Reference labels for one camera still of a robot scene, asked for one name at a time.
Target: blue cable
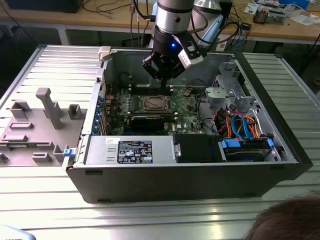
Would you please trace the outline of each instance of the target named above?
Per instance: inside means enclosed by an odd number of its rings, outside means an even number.
[[[239,38],[238,38],[238,41],[236,41],[235,49],[233,50],[233,52],[235,52],[239,46],[241,35],[242,35],[242,28],[239,27]]]
[[[245,133],[245,136],[248,138],[248,139],[253,139],[250,131],[248,130],[248,125],[247,125],[247,121],[245,119],[244,116],[240,115],[240,114],[236,114],[232,117],[232,120],[231,120],[231,128],[232,128],[232,131],[235,135],[237,135],[241,140],[243,140],[244,138],[239,134],[237,133],[236,131],[236,127],[235,127],[235,122],[236,122],[236,119],[237,119],[237,116],[241,117],[242,119],[242,122],[243,122],[243,129],[244,129],[244,133]]]

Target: white table leg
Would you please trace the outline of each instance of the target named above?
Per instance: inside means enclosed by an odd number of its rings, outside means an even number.
[[[70,45],[69,37],[67,35],[67,29],[65,27],[58,27],[57,28],[60,41],[62,45]]]

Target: paper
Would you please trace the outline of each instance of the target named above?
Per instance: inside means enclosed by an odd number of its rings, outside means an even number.
[[[290,19],[295,21],[295,22],[297,22],[297,23],[299,23],[299,24],[305,25],[305,26],[309,26],[309,25],[315,23],[314,19],[312,19],[309,16],[305,16],[305,15],[299,15],[299,16],[290,17]]]
[[[320,5],[320,2],[316,1],[316,0],[310,0],[310,3],[311,4],[314,4],[314,5]]]
[[[254,3],[248,3],[246,6],[244,12],[247,14],[255,14],[257,9],[258,9],[259,4],[254,4]]]

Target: motherboard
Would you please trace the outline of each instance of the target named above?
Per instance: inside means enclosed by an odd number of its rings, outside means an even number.
[[[101,125],[106,126],[106,135],[113,136],[204,134],[196,97],[199,95],[186,88],[172,88],[166,95],[140,95],[121,89],[106,96]]]

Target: cable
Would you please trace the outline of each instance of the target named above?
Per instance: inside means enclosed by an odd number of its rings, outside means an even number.
[[[247,125],[247,121],[245,119],[245,117],[243,115],[240,115],[240,114],[235,114],[233,117],[232,117],[232,121],[231,121],[231,127],[232,127],[232,131],[235,135],[237,135],[241,140],[243,140],[243,137],[237,133],[236,131],[236,127],[235,127],[235,121],[237,119],[237,116],[241,117],[242,119],[242,122],[243,122],[243,129],[244,129],[244,133],[245,133],[245,136],[248,138],[248,139],[252,139],[253,137],[251,136],[251,133],[249,132],[248,130],[248,125]]]
[[[145,0],[145,6],[146,6],[146,14],[149,16],[149,3],[148,3],[148,0]],[[147,20],[146,22],[146,25],[143,29],[143,33],[142,33],[142,37],[141,37],[141,47],[143,48],[144,47],[144,37],[145,37],[145,34],[146,34],[146,30],[149,26],[149,21]]]
[[[15,51],[16,51],[16,54],[18,54],[18,55],[19,55],[19,52],[18,52],[18,49],[19,49],[18,44],[19,44],[19,39],[20,39],[20,35],[21,35],[22,31],[23,31],[23,30],[21,29],[20,32],[19,32],[19,34],[18,34],[17,40],[16,40],[16,42],[15,42]]]
[[[193,8],[193,10],[194,10],[196,13],[198,13],[198,14],[204,19],[205,24],[204,24],[203,27],[199,27],[199,28],[195,29],[195,28],[194,28],[194,26],[195,26],[194,17],[193,17],[193,15],[192,15],[192,13],[191,13],[191,21],[193,22],[193,24],[192,24],[193,30],[189,31],[190,34],[196,34],[196,33],[198,33],[198,32],[201,32],[201,31],[205,30],[205,29],[208,27],[208,25],[209,25],[208,19],[205,17],[205,15],[202,14],[202,12],[200,12],[200,11],[199,11],[198,9],[196,9],[196,8]]]
[[[241,48],[241,47],[243,46],[242,52],[244,51],[244,49],[245,49],[245,47],[246,47],[246,45],[247,45],[248,35],[250,34],[250,30],[249,30],[249,31],[245,30],[245,34],[246,34],[245,37],[239,42],[239,46],[238,46],[238,48]],[[229,48],[230,48],[230,50],[232,50],[232,48],[235,47],[235,45],[233,45],[232,43],[233,43],[233,42],[231,42],[231,43],[229,44],[229,46],[225,49],[225,51],[227,51]]]
[[[117,2],[119,2],[119,0],[116,0],[116,1],[111,2],[111,3],[104,3],[104,4],[98,5],[98,4],[97,4],[97,0],[94,0],[94,5],[95,5],[95,9],[96,9],[97,11],[103,11],[103,10],[101,9],[102,6],[116,4]],[[114,18],[111,16],[111,14],[112,14],[111,11],[97,12],[97,13],[98,13],[99,15],[104,16],[104,17],[107,17],[107,18],[109,18],[109,19],[114,19]]]
[[[132,47],[134,47],[134,35],[132,33],[132,23],[133,23],[133,20],[134,20],[134,14],[131,13],[131,18],[130,18],[130,34],[131,34],[131,44],[132,44]]]
[[[312,47],[311,47],[311,49],[310,49],[310,51],[309,51],[309,54],[310,54],[310,53],[312,52],[312,50],[314,49],[314,47],[315,47],[315,45],[317,44],[319,38],[320,38],[320,33],[319,33],[318,37],[316,38],[314,44],[312,45]]]
[[[144,20],[147,20],[147,19],[148,19],[148,16],[145,16],[145,15],[143,15],[143,14],[140,12],[136,0],[132,0],[132,1],[133,1],[133,4],[134,4],[135,9],[136,9],[136,11],[138,12],[138,14],[139,14]]]
[[[27,34],[27,36],[34,42],[35,45],[38,45],[37,41],[34,40],[34,38],[30,36],[30,34],[9,14],[9,12],[5,9],[1,0],[0,0],[0,5],[2,9],[5,11],[5,13],[9,16],[9,18],[11,18],[11,20],[14,21],[15,24],[17,24],[25,32],[25,34]]]
[[[255,133],[256,133],[256,137],[259,139],[260,135],[258,133],[257,124],[255,124]]]
[[[312,50],[316,46],[319,38],[320,38],[320,33],[319,33],[318,37],[316,38],[314,44],[312,45],[312,48],[310,49],[310,51],[309,51],[308,55],[306,56],[305,60],[301,64],[301,67],[300,67],[299,72],[298,72],[299,76],[301,76],[305,72],[305,70],[308,68],[308,66],[313,62],[313,60],[315,59],[317,54],[320,52],[320,45],[318,45],[318,47],[316,47],[315,51],[312,53]]]
[[[138,23],[138,48],[140,48],[140,23],[139,23],[139,14],[136,14],[136,20]]]
[[[90,10],[88,8],[85,7],[86,3],[88,3],[89,1],[91,0],[86,0],[83,4],[82,4],[82,8],[88,12],[91,12],[91,13],[105,13],[105,12],[110,12],[110,11],[113,11],[113,10],[116,10],[116,9],[120,9],[120,8],[123,8],[123,7],[126,7],[126,6],[130,6],[130,3],[129,4],[125,4],[125,5],[121,5],[121,6],[117,6],[115,8],[112,8],[112,9],[108,9],[108,10],[103,10],[103,11],[93,11],[93,10]]]
[[[233,50],[234,52],[237,50],[237,48],[238,48],[238,46],[239,46],[239,42],[240,42],[241,35],[242,35],[242,28],[239,27],[239,38],[238,38],[238,40],[236,41],[235,49]]]
[[[187,83],[186,83],[186,87],[188,87],[189,83],[191,83],[193,80],[198,80],[199,82],[201,82],[203,84],[204,87],[207,87],[207,84],[205,84],[205,82],[199,78],[192,78],[191,80],[189,80]]]
[[[235,30],[235,32],[234,32],[231,36],[227,37],[226,39],[216,42],[216,40],[218,39],[218,37],[219,37],[219,35],[221,34],[221,32],[222,32],[227,26],[229,26],[229,25],[231,25],[231,24],[237,25],[237,29]],[[220,28],[220,30],[218,31],[218,33],[217,33],[217,35],[215,36],[215,38],[213,39],[213,41],[210,43],[209,47],[207,48],[207,51],[209,52],[209,51],[212,49],[212,47],[213,47],[214,44],[221,44],[221,43],[224,43],[224,42],[228,41],[229,39],[233,38],[233,37],[238,33],[239,28],[240,28],[240,25],[239,25],[239,23],[237,23],[236,21],[230,21],[230,22],[226,23],[225,25],[223,25],[223,26]]]
[[[203,93],[201,94],[201,97],[200,97],[200,99],[199,99],[199,103],[198,103],[198,106],[197,106],[197,110],[196,110],[196,111],[197,111],[197,113],[198,113],[199,119],[200,119],[200,121],[202,122],[202,124],[203,124],[206,128],[208,128],[208,129],[211,130],[211,127],[209,127],[207,124],[205,124],[205,123],[203,122],[203,120],[201,119],[201,117],[200,117],[200,103],[201,103],[201,99],[203,98],[205,92],[206,92],[206,91],[203,91]]]

